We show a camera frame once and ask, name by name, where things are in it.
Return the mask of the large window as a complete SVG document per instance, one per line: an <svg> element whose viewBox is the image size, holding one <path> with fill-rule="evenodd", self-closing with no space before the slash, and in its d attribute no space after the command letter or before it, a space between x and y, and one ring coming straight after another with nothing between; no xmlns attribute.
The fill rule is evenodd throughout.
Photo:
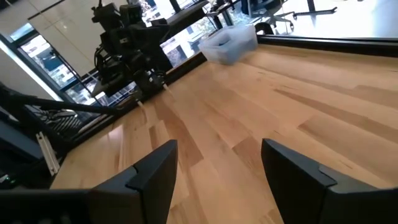
<svg viewBox="0 0 398 224"><path fill-rule="evenodd" d="M17 49L34 61L45 73L46 79L66 99L84 105L105 105L102 98L91 95L97 83L94 73L79 75L31 24L26 23L18 28L10 38Z"/></svg>

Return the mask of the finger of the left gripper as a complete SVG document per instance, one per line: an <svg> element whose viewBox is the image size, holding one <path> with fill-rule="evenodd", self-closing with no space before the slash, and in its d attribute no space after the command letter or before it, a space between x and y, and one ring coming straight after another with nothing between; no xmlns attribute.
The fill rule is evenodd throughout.
<svg viewBox="0 0 398 224"><path fill-rule="evenodd" d="M102 84L101 81L98 81L91 92L91 96L95 97L101 92L105 93L106 96L112 96L132 82L133 79L123 75L119 75L116 78L113 78L111 81L106 81L104 84Z"/></svg>

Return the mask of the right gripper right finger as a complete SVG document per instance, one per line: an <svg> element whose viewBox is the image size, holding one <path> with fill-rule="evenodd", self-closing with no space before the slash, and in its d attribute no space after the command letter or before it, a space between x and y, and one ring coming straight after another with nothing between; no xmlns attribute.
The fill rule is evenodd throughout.
<svg viewBox="0 0 398 224"><path fill-rule="evenodd" d="M272 139L261 158L285 224L398 224L398 187L379 189Z"/></svg>

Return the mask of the white bracket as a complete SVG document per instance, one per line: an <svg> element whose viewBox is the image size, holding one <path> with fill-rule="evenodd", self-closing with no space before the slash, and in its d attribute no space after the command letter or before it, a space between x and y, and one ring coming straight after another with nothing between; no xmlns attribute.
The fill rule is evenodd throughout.
<svg viewBox="0 0 398 224"><path fill-rule="evenodd" d="M44 159L46 161L50 175L51 176L56 175L59 172L60 164L48 137L44 135L42 132L39 132L36 134L36 138L41 148Z"/></svg>

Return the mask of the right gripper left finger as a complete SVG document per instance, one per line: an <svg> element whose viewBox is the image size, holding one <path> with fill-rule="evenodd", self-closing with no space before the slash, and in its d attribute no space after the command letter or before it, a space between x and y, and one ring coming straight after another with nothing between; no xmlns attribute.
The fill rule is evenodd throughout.
<svg viewBox="0 0 398 224"><path fill-rule="evenodd" d="M0 191L0 224L166 224L178 164L171 139L91 189Z"/></svg>

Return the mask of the dark grey desk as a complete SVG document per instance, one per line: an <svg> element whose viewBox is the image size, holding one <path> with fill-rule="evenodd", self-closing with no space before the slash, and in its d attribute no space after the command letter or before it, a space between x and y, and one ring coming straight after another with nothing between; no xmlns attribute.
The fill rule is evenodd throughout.
<svg viewBox="0 0 398 224"><path fill-rule="evenodd" d="M226 13L229 8L235 10L235 5L239 1L240 0L216 0L216 8L205 12L204 7L210 2L208 0L194 0L194 3L191 6L188 6L185 9L180 9L170 18L166 19L169 27L168 35L173 36L178 34L204 17L210 20L216 30L220 30L223 27L218 18L220 14L224 15L227 25L232 26L233 22Z"/></svg>

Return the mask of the office chair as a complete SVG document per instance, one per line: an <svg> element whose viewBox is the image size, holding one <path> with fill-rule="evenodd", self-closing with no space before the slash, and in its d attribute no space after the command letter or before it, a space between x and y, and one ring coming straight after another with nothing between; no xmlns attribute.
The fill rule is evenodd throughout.
<svg viewBox="0 0 398 224"><path fill-rule="evenodd" d="M289 11L282 14L277 14L277 12L283 8L283 5L289 0L246 0L248 7L248 16L251 18L268 18L265 24L277 27L276 22L284 22L294 30L294 23L286 19L285 16L292 15L294 19L298 16L316 16L322 14L334 14L337 11L337 7L325 10L316 10L314 0L306 0L308 5L308 11L305 12L295 12Z"/></svg>

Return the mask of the clear plastic bin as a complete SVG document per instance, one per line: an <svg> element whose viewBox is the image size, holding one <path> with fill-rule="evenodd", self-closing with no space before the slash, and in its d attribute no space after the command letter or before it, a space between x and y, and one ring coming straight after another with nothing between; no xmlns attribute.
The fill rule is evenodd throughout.
<svg viewBox="0 0 398 224"><path fill-rule="evenodd" d="M245 53L258 46L256 29L252 24L227 26L202 40L199 49L207 61L232 65Z"/></svg>

